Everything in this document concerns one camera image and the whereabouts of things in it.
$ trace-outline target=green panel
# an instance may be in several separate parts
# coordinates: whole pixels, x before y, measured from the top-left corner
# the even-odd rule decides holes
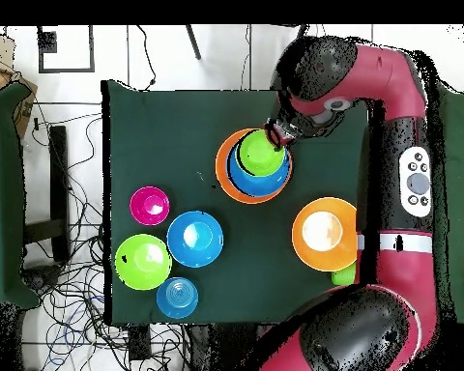
[[[262,126],[273,92],[142,93],[113,81],[108,85],[112,257],[127,237],[148,233],[165,241],[173,218],[202,210],[221,224],[224,249],[202,269],[174,263],[171,275],[189,278],[199,291],[198,307],[186,322],[278,322],[332,287],[329,274],[297,257],[291,227],[301,208],[316,198],[332,195],[355,204],[367,122],[362,103],[347,112],[330,137],[293,147],[292,180],[278,197],[244,205],[221,190],[215,157],[233,132]],[[162,188],[170,198],[170,215],[156,227],[139,225],[129,210],[131,195],[147,185]],[[160,314],[156,291],[129,289],[112,269],[113,323],[172,322]]]
[[[464,323],[464,95],[444,92],[449,212],[449,280],[457,322]]]
[[[39,303],[20,279],[25,202],[13,113],[28,95],[27,87],[18,82],[0,90],[0,301],[10,301],[21,308],[36,307]]]

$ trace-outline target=blue bowl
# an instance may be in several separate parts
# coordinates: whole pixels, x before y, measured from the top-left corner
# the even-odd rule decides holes
[[[280,167],[268,177],[256,177],[248,174],[237,161],[237,145],[230,151],[227,160],[228,176],[232,184],[241,192],[253,197],[271,195],[279,190],[289,175],[289,156],[285,158]]]
[[[223,232],[217,220],[200,211],[186,212],[175,218],[166,234],[172,257],[188,268],[212,263],[223,248]]]
[[[157,305],[171,319],[184,319],[197,306],[196,286],[183,277],[166,279],[157,290]]]

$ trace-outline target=white floor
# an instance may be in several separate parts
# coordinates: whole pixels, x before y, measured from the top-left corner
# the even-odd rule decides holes
[[[202,60],[194,58],[185,26],[143,26],[148,34],[148,53],[157,74],[154,90],[223,90],[240,89],[245,58],[248,53],[246,25],[193,25],[194,33],[201,51]],[[44,27],[44,31],[57,32],[57,54],[45,55],[45,68],[84,68],[89,65],[87,26]],[[340,37],[361,37],[382,45],[393,45],[409,50],[422,50],[435,62],[441,77],[457,91],[464,90],[464,26],[462,25],[336,25],[312,24],[309,34],[328,34]],[[152,74],[143,47],[143,35],[136,26],[94,26],[95,72],[87,73],[38,73],[38,46],[36,27],[7,27],[7,34],[15,40],[14,68],[38,85],[37,99],[32,117],[42,123],[43,116],[50,123],[66,121],[88,114],[101,113],[100,81],[116,79],[129,83],[133,88],[145,88]],[[275,63],[282,50],[296,36],[297,29],[272,25],[252,25],[252,89],[268,89]],[[248,88],[249,64],[246,62],[243,87]],[[86,138],[86,127],[100,115],[66,122],[69,146],[69,163],[74,164],[89,157],[92,153]],[[26,220],[33,222],[49,218],[49,157],[48,149],[39,145],[32,137],[32,122],[25,136],[27,144],[24,155],[26,175],[27,209]],[[84,187],[89,202],[102,210],[102,124],[94,122],[88,129],[95,152],[90,161],[72,169],[72,176]],[[44,126],[35,131],[36,138],[47,141]],[[74,185],[77,195],[80,188]],[[75,203],[71,203],[72,223],[76,220]],[[86,218],[89,223],[101,223],[101,217],[89,210]],[[96,235],[96,228],[84,226],[81,240]],[[50,253],[49,243],[43,243]],[[28,246],[26,265],[47,263],[41,249],[36,244]],[[91,262],[87,246],[76,254],[74,263]],[[81,272],[93,275],[96,271]],[[94,283],[102,291],[102,273]],[[73,321],[82,313],[83,304],[77,299],[56,296],[57,305],[73,303],[65,309],[64,320],[73,314]],[[68,333],[54,324],[48,316],[55,314],[62,318],[62,310],[53,312],[52,300],[46,299],[44,305],[27,313],[23,329],[23,353],[26,368],[43,371],[79,371],[86,363],[93,349],[85,340],[72,352],[72,358],[64,361],[62,356],[76,334]],[[82,329],[86,315],[76,325]],[[154,326],[155,334],[167,329],[164,325]],[[162,348],[166,335],[156,338],[154,350]],[[51,353],[48,344],[55,342],[55,352]],[[84,365],[82,371],[124,371],[110,349],[100,349],[90,359],[91,368]],[[172,358],[169,368],[180,371],[182,359],[176,350],[166,353]],[[124,354],[118,354],[123,361]],[[133,365],[139,370],[139,363]],[[157,362],[144,363],[144,368],[159,367]]]

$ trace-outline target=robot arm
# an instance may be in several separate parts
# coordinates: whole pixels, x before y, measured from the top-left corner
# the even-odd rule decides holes
[[[277,101],[265,129],[276,146],[330,134],[356,100],[375,119],[364,132],[358,186],[356,282],[363,287],[337,304],[312,306],[283,339],[274,328],[264,343],[278,332],[277,349],[261,371],[334,371],[331,360],[336,371],[372,371],[375,357],[386,371],[398,370],[430,344],[437,321],[430,144],[417,70],[397,50],[301,37],[280,57],[272,89]]]

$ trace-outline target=bowl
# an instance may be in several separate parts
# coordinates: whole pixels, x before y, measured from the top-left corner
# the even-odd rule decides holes
[[[180,214],[166,235],[172,257],[188,268],[211,264],[223,248],[223,232],[216,219],[201,211]]]
[[[155,226],[168,216],[170,204],[165,192],[154,186],[144,186],[130,199],[130,213],[142,225]]]
[[[171,319],[184,319],[198,303],[196,286],[183,277],[172,277],[157,290],[157,306],[161,313]]]
[[[247,133],[238,143],[237,161],[249,175],[267,177],[284,163],[285,148],[278,149],[268,140],[264,129]]]
[[[280,167],[272,175],[258,177],[241,169],[237,161],[238,150],[238,146],[232,149],[227,166],[230,181],[240,192],[253,197],[261,197],[271,195],[282,187],[289,175],[290,160],[288,155],[285,155]]]
[[[326,197],[306,205],[292,225],[292,244],[299,258],[318,271],[341,271],[357,257],[356,208]]]
[[[246,195],[243,192],[240,192],[234,184],[230,181],[230,176],[228,174],[228,157],[232,149],[234,148],[235,144],[241,140],[241,138],[246,135],[248,132],[254,129],[247,128],[247,129],[240,129],[230,135],[228,138],[223,141],[220,148],[217,152],[217,157],[215,158],[215,173],[217,175],[217,180],[223,189],[223,191],[235,201],[238,201],[242,204],[246,205],[257,205],[264,202],[268,202],[269,200],[275,198],[279,195],[282,190],[286,187],[289,179],[292,175],[292,168],[293,168],[293,160],[289,152],[287,152],[287,156],[289,157],[289,175],[287,175],[287,179],[283,183],[280,189],[276,192],[272,193],[271,195],[261,196],[261,197],[253,197]]]
[[[119,278],[134,290],[152,290],[170,274],[172,258],[166,245],[152,235],[127,238],[115,253],[115,270]]]

